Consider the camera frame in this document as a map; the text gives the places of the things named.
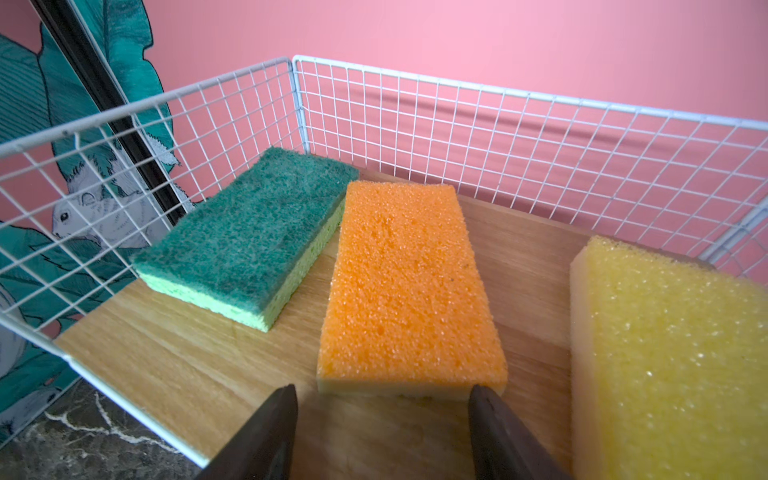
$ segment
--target yellow sponge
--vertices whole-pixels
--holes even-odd
[[[576,478],[765,478],[766,321],[755,283],[592,238],[571,264]]]

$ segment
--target wooden cutting board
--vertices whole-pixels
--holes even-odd
[[[401,181],[363,171],[361,178]],[[504,400],[571,469],[569,265],[590,234],[459,197],[509,365]],[[320,396],[315,383],[338,232],[269,333],[136,280],[56,343],[213,458],[275,389],[296,385],[291,478],[474,478],[467,405]]]

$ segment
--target pink wall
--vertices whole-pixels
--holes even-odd
[[[768,120],[765,0],[144,0],[167,90],[281,55]]]

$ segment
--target orange sponge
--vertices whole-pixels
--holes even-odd
[[[317,363],[320,392],[501,393],[507,363],[455,191],[352,182]]]

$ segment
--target scrubbing side of sponge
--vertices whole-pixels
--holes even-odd
[[[765,472],[767,317],[754,283],[591,239],[571,265],[577,478]]]
[[[134,266],[150,288],[267,331],[338,226],[359,172],[270,148]]]

